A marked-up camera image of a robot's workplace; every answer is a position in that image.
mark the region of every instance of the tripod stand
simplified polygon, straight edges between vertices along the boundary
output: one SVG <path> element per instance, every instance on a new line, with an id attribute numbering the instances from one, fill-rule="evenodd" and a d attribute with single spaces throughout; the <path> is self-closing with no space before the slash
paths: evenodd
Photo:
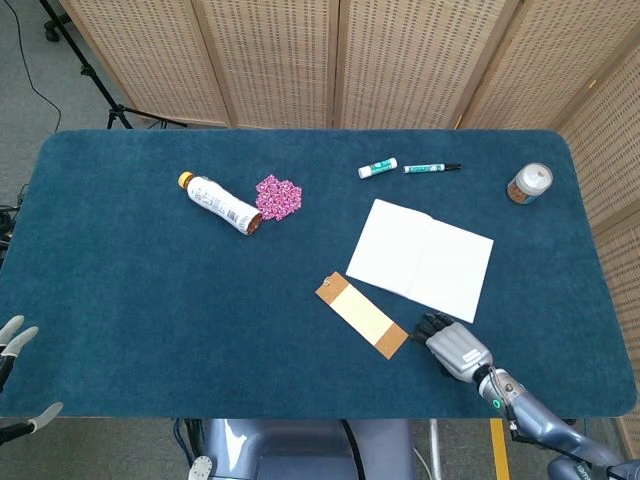
<path id="1" fill-rule="evenodd" d="M 131 123 L 129 123 L 129 120 L 127 120 L 127 117 L 125 115 L 126 113 L 134 113 L 141 117 L 147 117 L 153 120 L 158 120 L 160 122 L 160 128 L 166 128 L 168 123 L 171 123 L 173 125 L 179 125 L 181 127 L 187 126 L 185 123 L 169 120 L 167 118 L 159 117 L 158 115 L 153 115 L 151 113 L 141 112 L 140 110 L 135 110 L 133 108 L 125 107 L 122 104 L 116 103 L 114 98 L 109 93 L 109 90 L 107 90 L 107 87 L 104 85 L 104 83 L 102 83 L 102 80 L 100 80 L 100 77 L 98 77 L 98 74 L 96 73 L 93 66 L 91 66 L 87 58 L 83 55 L 82 51 L 78 47 L 78 44 L 76 44 L 73 38 L 71 38 L 71 35 L 69 35 L 69 32 L 65 28 L 63 22 L 60 20 L 60 17 L 58 17 L 58 15 L 55 13 L 53 8 L 51 7 L 51 4 L 47 0 L 40 0 L 40 4 L 46 10 L 47 14 L 49 14 L 49 17 L 51 17 L 51 20 L 53 21 L 55 26 L 58 28 L 58 30 L 60 31 L 64 39 L 67 41 L 67 43 L 73 50 L 73 53 L 76 54 L 76 57 L 78 57 L 78 59 L 80 60 L 80 63 L 82 63 L 80 74 L 88 76 L 91 78 L 91 80 L 93 80 L 93 83 L 96 85 L 96 87 L 98 87 L 98 90 L 100 90 L 100 93 L 109 104 L 109 120 L 107 122 L 107 128 L 111 128 L 113 126 L 113 122 L 116 119 L 120 120 L 122 122 L 122 125 L 124 125 L 125 128 L 133 128 Z"/>

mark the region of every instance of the glue stick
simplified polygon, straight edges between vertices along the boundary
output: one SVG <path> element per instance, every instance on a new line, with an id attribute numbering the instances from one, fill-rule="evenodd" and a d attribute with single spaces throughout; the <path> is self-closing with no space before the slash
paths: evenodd
<path id="1" fill-rule="evenodd" d="M 178 179 L 178 185 L 187 191 L 191 200 L 224 218 L 245 235 L 255 232 L 262 221 L 262 214 L 257 208 L 234 197 L 207 177 L 184 172 Z"/>
<path id="2" fill-rule="evenodd" d="M 398 166 L 398 162 L 395 158 L 389 158 L 383 162 L 374 163 L 358 169 L 358 175 L 360 178 L 368 178 L 371 175 L 377 175 L 378 173 L 393 170 Z"/>

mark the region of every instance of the small jar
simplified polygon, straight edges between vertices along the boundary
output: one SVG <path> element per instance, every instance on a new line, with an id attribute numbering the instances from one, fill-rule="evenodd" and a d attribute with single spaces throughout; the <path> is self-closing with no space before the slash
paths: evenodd
<path id="1" fill-rule="evenodd" d="M 526 205 L 542 195 L 553 182 L 549 167 L 541 163 L 525 165 L 507 185 L 507 195 L 516 203 Z"/>

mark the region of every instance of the marker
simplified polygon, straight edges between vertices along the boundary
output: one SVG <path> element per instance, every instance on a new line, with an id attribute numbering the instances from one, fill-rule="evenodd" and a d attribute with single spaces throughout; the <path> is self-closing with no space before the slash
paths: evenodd
<path id="1" fill-rule="evenodd" d="M 446 172 L 447 170 L 460 170 L 461 163 L 434 163 L 433 165 L 407 165 L 404 173 L 431 173 Z"/>

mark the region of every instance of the metal pole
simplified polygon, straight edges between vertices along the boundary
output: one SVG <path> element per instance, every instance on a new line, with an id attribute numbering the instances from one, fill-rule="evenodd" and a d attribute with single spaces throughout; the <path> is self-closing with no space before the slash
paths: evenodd
<path id="1" fill-rule="evenodd" d="M 431 447 L 431 475 L 433 480 L 442 480 L 440 466 L 440 441 L 438 440 L 438 421 L 429 420 L 429 446 Z"/>

